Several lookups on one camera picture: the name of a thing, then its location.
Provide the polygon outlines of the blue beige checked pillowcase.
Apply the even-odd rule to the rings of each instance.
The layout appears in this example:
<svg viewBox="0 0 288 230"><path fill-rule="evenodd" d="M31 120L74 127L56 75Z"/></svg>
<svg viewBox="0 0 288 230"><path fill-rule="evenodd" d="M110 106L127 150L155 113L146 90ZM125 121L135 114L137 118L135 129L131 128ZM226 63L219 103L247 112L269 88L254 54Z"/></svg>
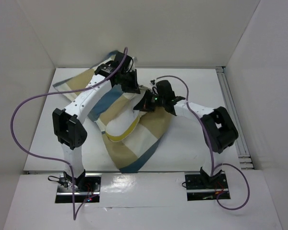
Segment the blue beige checked pillowcase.
<svg viewBox="0 0 288 230"><path fill-rule="evenodd" d="M114 58L108 59L102 64L112 66L113 60ZM57 92L66 93L72 102L84 90L89 82L89 75L97 68L88 69L66 81L58 82L54 87ZM150 88L142 85L139 85L139 89L145 92L149 90L152 93ZM106 125L127 104L128 100L123 98L123 93L125 92L121 87L115 85L93 107L87 118L93 120L99 127L107 153L116 168L121 173L136 173L154 154L169 127L172 116L163 107L158 107L153 112L146 112L131 134L122 141L113 142L105 134L105 129Z"/></svg>

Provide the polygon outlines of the white pillow yellow edge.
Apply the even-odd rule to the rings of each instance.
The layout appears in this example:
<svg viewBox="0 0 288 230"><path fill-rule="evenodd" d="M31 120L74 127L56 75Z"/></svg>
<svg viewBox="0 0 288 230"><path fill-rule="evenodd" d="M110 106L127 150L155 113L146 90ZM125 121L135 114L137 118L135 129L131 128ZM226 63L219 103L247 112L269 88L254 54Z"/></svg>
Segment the white pillow yellow edge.
<svg viewBox="0 0 288 230"><path fill-rule="evenodd" d="M134 110L134 107L144 97L144 90L140 90L140 94L123 93L123 98L127 99L127 104L107 125L105 129L106 136L113 142L119 142L125 139L133 132L140 118L146 114L139 110Z"/></svg>

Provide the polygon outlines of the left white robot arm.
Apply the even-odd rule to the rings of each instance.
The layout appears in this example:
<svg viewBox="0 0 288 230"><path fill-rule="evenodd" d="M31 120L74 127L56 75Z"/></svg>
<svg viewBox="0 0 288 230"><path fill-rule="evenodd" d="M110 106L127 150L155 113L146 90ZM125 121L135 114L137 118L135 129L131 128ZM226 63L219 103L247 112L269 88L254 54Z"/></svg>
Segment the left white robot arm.
<svg viewBox="0 0 288 230"><path fill-rule="evenodd" d="M54 134L67 162L63 175L74 191L80 191L85 186L82 145L88 134L83 124L93 107L115 85L121 86L123 92L140 93L135 68L128 70L120 65L114 68L102 64L89 77L84 90L69 105L63 109L56 108L52 113Z"/></svg>

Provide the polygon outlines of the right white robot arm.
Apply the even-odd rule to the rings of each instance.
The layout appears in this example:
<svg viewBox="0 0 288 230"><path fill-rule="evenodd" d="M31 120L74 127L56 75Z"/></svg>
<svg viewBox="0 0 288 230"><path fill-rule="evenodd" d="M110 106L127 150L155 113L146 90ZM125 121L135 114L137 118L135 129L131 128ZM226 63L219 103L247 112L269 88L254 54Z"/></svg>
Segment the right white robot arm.
<svg viewBox="0 0 288 230"><path fill-rule="evenodd" d="M199 122L209 155L200 168L200 183L205 188L212 187L221 175L221 165L225 161L224 151L238 138L238 131L226 108L209 108L189 102L182 96L153 94L147 90L134 110L153 112L163 107L166 112Z"/></svg>

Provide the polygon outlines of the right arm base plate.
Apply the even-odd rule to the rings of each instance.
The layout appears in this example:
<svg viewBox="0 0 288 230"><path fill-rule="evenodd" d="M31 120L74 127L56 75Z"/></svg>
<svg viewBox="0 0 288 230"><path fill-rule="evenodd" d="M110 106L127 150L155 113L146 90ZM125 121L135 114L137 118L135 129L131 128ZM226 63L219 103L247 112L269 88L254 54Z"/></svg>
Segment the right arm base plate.
<svg viewBox="0 0 288 230"><path fill-rule="evenodd" d="M204 184L199 173L185 174L185 181L181 184L186 189L188 201L206 201L230 199L227 178L222 173L215 181Z"/></svg>

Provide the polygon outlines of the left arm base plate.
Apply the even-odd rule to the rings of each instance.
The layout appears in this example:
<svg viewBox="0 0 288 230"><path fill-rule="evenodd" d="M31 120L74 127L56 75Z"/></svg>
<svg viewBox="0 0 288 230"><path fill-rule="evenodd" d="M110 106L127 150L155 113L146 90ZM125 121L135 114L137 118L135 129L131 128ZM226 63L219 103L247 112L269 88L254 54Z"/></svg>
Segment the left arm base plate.
<svg viewBox="0 0 288 230"><path fill-rule="evenodd" d="M67 204L72 203L72 185L62 175L55 177L58 182L55 203ZM100 201L101 176L86 176L80 186L75 187L75 203L99 203Z"/></svg>

